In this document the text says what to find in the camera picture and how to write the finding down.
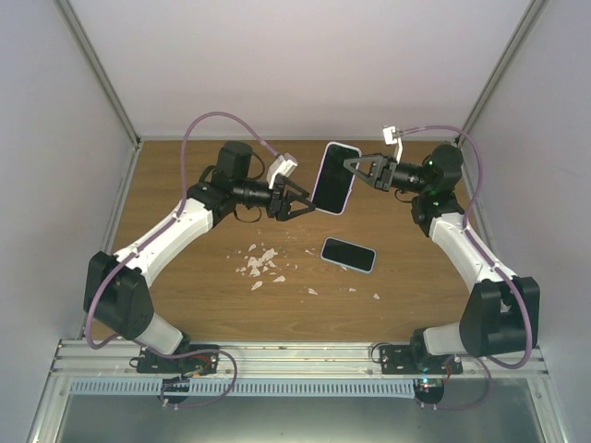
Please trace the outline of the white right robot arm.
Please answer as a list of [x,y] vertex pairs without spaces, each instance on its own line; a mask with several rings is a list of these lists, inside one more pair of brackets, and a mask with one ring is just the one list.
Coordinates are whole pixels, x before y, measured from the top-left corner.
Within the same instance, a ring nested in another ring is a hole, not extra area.
[[380,191],[410,192],[414,223],[452,262],[469,291],[461,319],[420,330],[412,339],[410,366],[428,374],[443,355],[485,357],[519,369],[537,344],[539,286],[505,266],[478,237],[455,187],[462,177],[462,152],[435,148],[420,164],[401,162],[402,151],[344,161],[344,168]]

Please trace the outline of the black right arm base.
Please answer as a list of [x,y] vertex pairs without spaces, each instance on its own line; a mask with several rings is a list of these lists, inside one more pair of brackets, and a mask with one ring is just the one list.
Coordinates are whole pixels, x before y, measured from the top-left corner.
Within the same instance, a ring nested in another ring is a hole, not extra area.
[[369,359],[380,365],[383,375],[461,375],[462,362],[453,355],[431,355],[423,347],[411,344],[378,342],[368,350]]

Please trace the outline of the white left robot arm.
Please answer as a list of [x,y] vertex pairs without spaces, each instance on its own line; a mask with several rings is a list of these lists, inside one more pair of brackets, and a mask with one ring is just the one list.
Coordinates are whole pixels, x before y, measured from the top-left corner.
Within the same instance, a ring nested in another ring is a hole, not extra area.
[[239,205],[257,208],[278,222],[315,209],[309,193],[290,178],[297,166],[293,156],[280,154],[252,176],[249,169],[256,156],[246,143],[225,143],[217,162],[184,191],[170,214],[132,244],[90,259],[83,309],[91,348],[106,344],[92,338],[92,325],[99,321],[116,337],[150,348],[167,371],[187,368],[190,350],[182,344],[184,333],[159,316],[151,300],[150,289],[159,274],[193,241],[235,214]]

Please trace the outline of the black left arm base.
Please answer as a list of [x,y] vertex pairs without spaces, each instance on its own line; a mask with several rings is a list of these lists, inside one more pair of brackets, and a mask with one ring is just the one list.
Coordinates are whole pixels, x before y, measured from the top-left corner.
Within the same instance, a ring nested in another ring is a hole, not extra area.
[[176,354],[192,355],[178,359],[164,358],[142,349],[139,356],[130,359],[129,366],[140,374],[205,376],[216,373],[219,349],[215,344],[186,343]]

